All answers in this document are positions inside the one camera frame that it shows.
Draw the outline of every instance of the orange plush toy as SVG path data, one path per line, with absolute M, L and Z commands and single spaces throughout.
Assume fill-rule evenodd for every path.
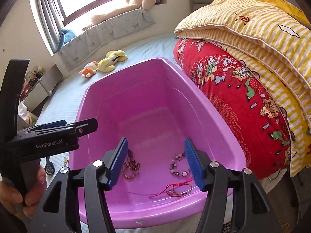
M 87 63 L 83 70 L 79 72 L 82 79 L 91 78 L 96 74 L 96 69 L 98 68 L 98 63 L 96 61 Z

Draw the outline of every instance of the red cord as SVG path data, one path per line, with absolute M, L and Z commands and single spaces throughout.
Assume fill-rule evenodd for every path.
M 158 194 L 155 194 L 155 195 L 152 195 L 152 196 L 149 196 L 149 198 L 152 198 L 152 197 L 156 197 L 164 192 L 167 193 L 168 196 L 170 197 L 181 197 L 182 195 L 185 195 L 185 194 L 188 194 L 188 193 L 184 193 L 182 195 L 174 195 L 174 192 L 172 194 L 169 194 L 167 189 L 171 186 L 185 186 L 185 185 L 188 185 L 188 186 L 191 186 L 190 184 L 188 184 L 190 181 L 193 180 L 193 177 L 191 177 L 189 180 L 185 181 L 185 182 L 180 182 L 180 183 L 175 183 L 175 184 L 169 184 L 166 186 L 166 188 L 161 192 L 161 193 L 158 193 Z

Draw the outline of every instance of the brown window frame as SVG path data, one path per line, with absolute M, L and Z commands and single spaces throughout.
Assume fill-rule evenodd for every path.
M 92 10 L 92 9 L 94 9 L 94 8 L 104 4 L 104 3 L 110 2 L 112 0 L 95 0 L 94 2 L 91 2 L 87 5 L 85 5 L 84 7 L 78 9 L 77 11 L 73 12 L 69 16 L 66 16 L 61 1 L 60 0 L 56 0 L 56 1 L 57 1 L 59 8 L 60 8 L 60 12 L 62 13 L 61 16 L 64 18 L 63 24 L 66 26 L 67 24 L 69 24 L 73 20 L 77 19 L 78 17 L 80 17 L 84 13 L 86 13 L 86 12 L 88 12 L 88 11 L 90 11 L 90 10 Z

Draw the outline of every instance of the human hand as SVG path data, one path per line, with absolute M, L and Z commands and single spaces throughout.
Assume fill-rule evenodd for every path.
M 38 169 L 36 179 L 37 182 L 25 196 L 25 203 L 27 206 L 23 208 L 23 212 L 28 217 L 31 217 L 34 214 L 35 209 L 48 186 L 48 183 L 46 182 L 46 173 L 42 166 Z M 20 219 L 20 216 L 16 213 L 15 204 L 22 203 L 23 197 L 14 187 L 8 185 L 3 180 L 0 182 L 0 202 L 8 212 Z

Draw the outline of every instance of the wall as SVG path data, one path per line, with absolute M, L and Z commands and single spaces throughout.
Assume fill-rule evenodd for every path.
M 10 59 L 29 58 L 31 60 L 29 69 L 35 65 L 48 69 L 53 64 L 57 64 L 64 76 L 68 77 L 81 70 L 85 63 L 104 58 L 110 50 L 122 49 L 138 40 L 173 32 L 177 24 L 190 13 L 190 0 L 167 0 L 166 4 L 154 6 L 149 13 L 156 21 L 155 25 L 111 41 L 102 46 L 83 64 L 69 72 L 58 54 L 52 56 L 47 49 L 40 31 L 44 33 L 42 29 L 38 29 L 35 22 L 38 22 L 39 18 L 36 14 L 33 15 L 31 10 L 34 4 L 35 0 L 18 0 L 0 28 L 0 83 L 2 83 Z

